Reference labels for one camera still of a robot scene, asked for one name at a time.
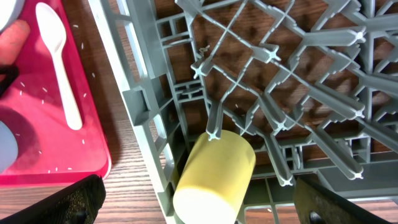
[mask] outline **spoon handle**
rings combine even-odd
[[[75,97],[73,96],[72,89],[70,88],[69,80],[61,54],[53,54],[52,60],[54,63],[55,74],[58,80],[60,89],[61,100],[67,124],[73,130],[79,130],[83,123],[81,122],[80,112],[76,104]]]

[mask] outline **red object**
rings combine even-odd
[[[57,12],[67,32],[62,57],[83,120],[79,131],[65,120],[50,52],[37,26],[38,2]],[[61,0],[26,1],[20,19],[30,26],[16,60],[20,76],[0,99],[0,120],[14,133],[19,155],[0,174],[0,187],[70,184],[90,174],[106,177],[109,149]]]
[[[0,35],[0,65],[12,65],[30,33],[26,21],[16,20]]]

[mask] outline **plastic spoon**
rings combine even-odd
[[[65,27],[57,13],[49,5],[42,2],[36,5],[36,18],[39,24],[40,34],[44,44],[51,53],[54,63],[67,124],[71,129],[79,130],[83,126],[83,123],[81,122],[80,112],[72,89],[70,88],[62,60],[63,46],[67,40]]]

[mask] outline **yellow plastic cup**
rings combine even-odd
[[[232,224],[238,216],[256,164],[251,145],[221,131],[220,140],[199,136],[175,190],[175,212],[186,224]]]

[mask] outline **gray dish rack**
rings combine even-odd
[[[375,1],[324,1],[328,4],[327,10],[311,31],[305,32],[289,15],[295,4],[294,0],[290,0],[284,9],[260,0],[223,0],[211,4],[203,4],[205,0],[175,0],[183,12],[161,19],[157,18],[153,0],[118,0],[117,13],[111,10],[108,0],[89,0],[167,223],[182,223],[174,212],[172,197],[197,138],[197,135],[190,135],[188,132],[182,109],[182,104],[191,101],[202,101],[205,104],[209,141],[222,138],[220,133],[224,115],[232,119],[237,133],[257,135],[264,140],[260,146],[253,147],[256,152],[267,152],[272,166],[255,167],[238,215],[237,221],[240,223],[245,223],[247,209],[260,208],[271,208],[274,221],[279,223],[276,207],[293,205],[292,192],[297,175],[312,176],[328,189],[350,200],[395,200],[398,197],[398,173],[395,172],[398,169],[398,117],[395,114],[398,111],[398,73],[384,72],[390,63],[398,61],[398,14],[385,14],[396,0],[386,1],[377,11]],[[227,26],[206,13],[208,10],[232,4],[240,4],[240,7]],[[258,45],[253,45],[231,29],[248,4],[253,4],[275,19]],[[356,26],[322,29],[338,13]],[[197,17],[204,18],[223,31],[218,43],[205,49],[211,52],[207,57],[195,42],[192,23]],[[176,29],[176,21],[181,19],[185,19],[187,31],[179,32]],[[136,61],[139,82],[134,80],[117,23],[125,28]],[[170,26],[169,35],[162,32],[163,24]],[[280,46],[267,42],[268,37],[280,26],[302,38],[286,63],[280,61]],[[227,34],[252,50],[250,59],[237,76],[213,60]],[[394,49],[386,58],[374,64],[376,38],[385,39]],[[187,66],[195,71],[195,75],[188,82],[177,83],[167,49],[182,44],[188,44],[192,48],[195,63]],[[307,47],[316,47],[334,60],[327,72],[315,83],[309,83],[295,73],[300,56]],[[272,63],[279,69],[262,93],[243,82],[246,69],[253,60]],[[205,77],[212,70],[221,72],[231,82],[220,100],[212,99],[206,89]],[[350,71],[359,79],[358,85],[347,95],[323,84],[329,76],[343,70]],[[170,97],[164,93],[161,78],[166,78],[169,83]],[[288,78],[296,79],[309,91],[291,112],[286,113],[271,97],[271,93]],[[257,97],[244,116],[237,115],[223,104],[235,88],[242,88]],[[371,97],[374,91],[382,91],[390,97],[377,111],[372,111]],[[303,106],[309,99],[333,110],[315,128],[302,121]],[[176,111],[178,119],[170,119],[171,110]],[[257,111],[264,113],[272,128],[271,132],[267,133],[253,124],[254,113]],[[357,121],[358,131],[338,134],[328,134],[325,131],[331,123],[338,124],[346,120]],[[150,123],[156,126],[156,136],[151,134]],[[279,132],[295,126],[306,129],[310,134],[305,138],[276,140],[275,136]],[[391,151],[372,153],[371,139],[379,141]],[[303,160],[306,147],[315,144],[328,158]],[[161,155],[164,155],[164,163],[161,162]]]

